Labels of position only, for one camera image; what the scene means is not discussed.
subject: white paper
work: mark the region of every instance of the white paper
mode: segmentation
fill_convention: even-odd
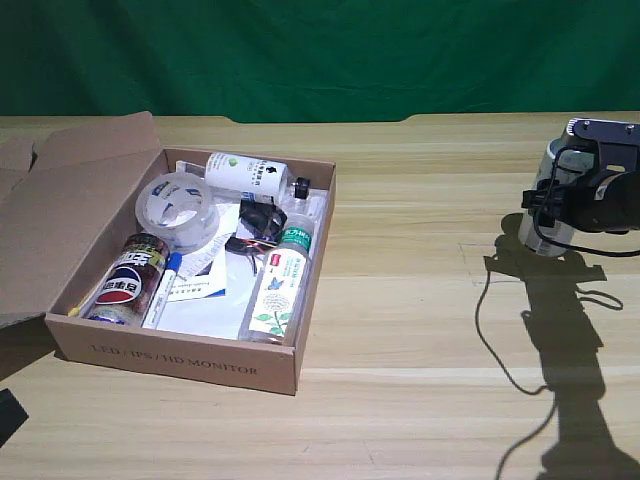
[[[178,302],[224,295],[226,286],[227,262],[225,252],[221,250],[213,262],[189,280],[176,277],[168,301]]]
[[[191,280],[192,277],[202,272],[205,267],[213,262],[219,252],[224,252],[224,245],[236,231],[238,217],[240,216],[240,202],[216,199],[216,210],[220,219],[218,231],[204,247],[182,258],[182,265],[178,270],[178,277],[182,281]],[[224,271],[217,273],[223,278],[226,276]]]
[[[225,295],[167,303],[158,330],[235,340],[256,278],[246,257],[226,252],[226,262]]]

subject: clear plastic bottle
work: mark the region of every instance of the clear plastic bottle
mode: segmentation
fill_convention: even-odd
[[[258,275],[239,340],[293,343],[315,225],[307,215],[306,198],[291,199],[287,206],[287,222],[280,243],[268,253]]]

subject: white plastic bottle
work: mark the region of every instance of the white plastic bottle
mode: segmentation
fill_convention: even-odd
[[[219,195],[235,195],[243,200],[281,205],[295,195],[296,188],[309,181],[295,178],[286,164],[259,158],[212,153],[204,173],[205,181]]]
[[[239,340],[282,344],[291,338],[300,321],[304,280],[314,222],[307,215],[306,200],[297,199],[288,208],[280,243],[265,259],[247,306]]]

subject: open cardboard box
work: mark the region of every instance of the open cardboard box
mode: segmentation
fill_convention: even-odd
[[[28,174],[28,167],[15,167],[30,152],[26,145],[0,149],[6,157],[0,167],[17,172],[10,187],[0,185],[0,315],[46,314],[71,361],[295,394],[333,212],[335,164],[258,156],[287,163],[328,191],[296,336],[292,346],[280,346],[66,316],[140,230],[134,213],[140,190],[178,160],[204,165],[210,151],[163,148],[148,112],[53,133]]]

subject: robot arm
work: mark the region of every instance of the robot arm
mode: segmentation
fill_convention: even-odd
[[[640,229],[639,160],[640,125],[569,121],[550,143],[534,188],[523,192],[528,215],[520,230],[522,243],[546,256],[566,248],[597,253],[569,245],[573,229],[616,234]]]

